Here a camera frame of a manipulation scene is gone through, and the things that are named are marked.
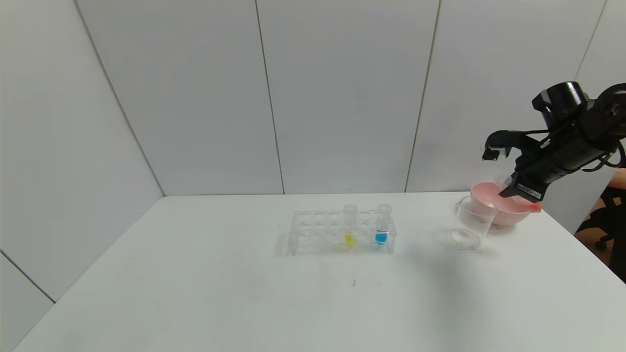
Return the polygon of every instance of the white wall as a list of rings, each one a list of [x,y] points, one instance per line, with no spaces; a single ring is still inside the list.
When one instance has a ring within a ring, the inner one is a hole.
[[[2,246],[58,299],[162,194],[74,2],[3,0],[0,26]]]
[[[258,4],[285,192],[404,192],[438,0]]]
[[[531,100],[575,78],[602,6],[603,0],[442,0],[407,191],[467,190],[512,173],[518,152],[485,162],[480,147],[497,130],[545,128]],[[595,191],[560,190],[567,178],[548,189],[544,209],[571,206],[574,192],[597,199]]]
[[[253,0],[78,0],[166,195],[282,193]]]
[[[28,331],[52,308],[50,301],[2,254],[0,254],[0,329],[3,339],[0,347],[11,352]]]
[[[617,83],[626,83],[626,2],[608,0],[576,80],[591,98]],[[614,155],[612,162],[619,161]],[[596,203],[614,174],[604,167],[597,172],[577,172],[549,188],[544,209],[568,231],[574,233]]]

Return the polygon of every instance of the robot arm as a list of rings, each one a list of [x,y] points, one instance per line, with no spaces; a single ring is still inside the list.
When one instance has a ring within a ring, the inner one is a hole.
[[[483,160],[507,157],[512,148],[521,151],[515,160],[511,183],[502,197],[519,195],[533,203],[543,200],[548,186],[598,160],[589,170],[603,165],[619,167],[626,161],[620,140],[626,137],[626,83],[605,90],[596,100],[589,99],[577,82],[564,82],[542,91],[533,99],[533,108],[543,115],[547,130],[492,133],[485,142]],[[543,140],[529,135],[548,133]],[[620,165],[608,163],[620,150]]]

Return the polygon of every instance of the chair wheel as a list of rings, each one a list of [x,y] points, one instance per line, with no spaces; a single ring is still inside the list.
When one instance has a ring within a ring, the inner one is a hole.
[[[607,248],[607,243],[606,242],[602,242],[602,241],[597,241],[596,243],[593,244],[593,246],[598,251],[604,251]]]

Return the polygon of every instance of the test tube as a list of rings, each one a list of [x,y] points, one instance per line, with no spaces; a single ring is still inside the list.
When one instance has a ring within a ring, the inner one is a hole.
[[[348,204],[344,207],[344,228],[346,231],[346,243],[353,244],[356,242],[356,220],[357,208],[354,204]]]
[[[378,218],[376,219],[376,242],[387,242],[389,234],[389,223],[391,222],[391,205],[378,205]]]

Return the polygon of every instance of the glass beaker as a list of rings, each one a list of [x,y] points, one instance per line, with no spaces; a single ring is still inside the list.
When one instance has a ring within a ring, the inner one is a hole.
[[[485,240],[498,209],[493,205],[476,206],[471,196],[461,198],[455,204],[452,240],[467,249],[476,249]]]

